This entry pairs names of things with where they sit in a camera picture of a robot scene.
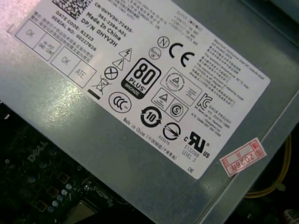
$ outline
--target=circle symbol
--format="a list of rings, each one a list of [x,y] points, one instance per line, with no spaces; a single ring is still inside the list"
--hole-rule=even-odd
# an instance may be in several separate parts
[[[184,108],[181,104],[174,104],[171,106],[170,112],[173,117],[179,117],[183,114]]]
[[[151,48],[149,50],[149,57],[153,60],[158,60],[161,57],[162,53],[159,48]]]
[[[169,44],[170,44],[170,40],[166,36],[161,36],[158,39],[158,45],[160,48],[168,48]]]
[[[182,74],[177,72],[170,73],[166,78],[166,86],[169,90],[177,92],[182,90],[185,85],[185,79]]]
[[[127,113],[131,110],[132,102],[122,92],[114,92],[109,97],[109,105],[118,113]]]
[[[104,75],[107,79],[114,80],[118,76],[118,70],[115,67],[110,66],[110,67],[105,69]]]
[[[168,123],[163,128],[163,135],[168,140],[176,140],[181,135],[181,128],[176,123]]]
[[[162,114],[154,106],[148,106],[141,111],[140,119],[146,127],[157,127],[161,124]]]

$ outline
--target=gray metal surface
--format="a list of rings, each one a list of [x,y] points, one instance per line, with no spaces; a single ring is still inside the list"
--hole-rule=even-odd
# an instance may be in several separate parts
[[[174,1],[271,79],[196,181],[7,33],[37,2],[0,1],[0,99],[155,222],[223,223],[298,121],[299,50],[237,0]],[[254,137],[267,158],[228,178],[219,158]]]
[[[271,0],[277,7],[285,11],[297,23],[299,23],[299,1],[298,0]]]

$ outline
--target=barcode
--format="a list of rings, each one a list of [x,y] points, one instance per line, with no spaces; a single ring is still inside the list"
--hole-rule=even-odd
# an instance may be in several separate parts
[[[52,0],[73,19],[77,20],[93,0]]]

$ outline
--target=ce mark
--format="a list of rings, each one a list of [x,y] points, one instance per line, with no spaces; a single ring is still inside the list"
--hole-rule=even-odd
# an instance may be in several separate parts
[[[175,48],[175,47],[183,47],[184,45],[183,44],[181,44],[181,43],[174,43],[173,45],[171,45],[170,46],[170,48],[169,48],[169,55],[170,55],[170,57],[172,57],[172,58],[174,58],[175,56],[173,55],[173,49]],[[181,64],[182,64],[182,66],[184,66],[184,67],[186,67],[186,64],[185,64],[185,61],[188,61],[189,60],[189,58],[188,58],[188,56],[189,55],[191,55],[191,56],[195,56],[195,54],[193,53],[193,52],[186,52],[186,53],[184,53],[182,56],[181,56]]]

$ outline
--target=red inspection sticker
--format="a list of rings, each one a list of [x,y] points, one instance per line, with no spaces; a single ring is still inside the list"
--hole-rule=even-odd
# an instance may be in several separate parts
[[[244,146],[241,146],[232,153],[221,158],[220,162],[228,176],[231,177],[266,155],[261,142],[258,138],[255,138]]]

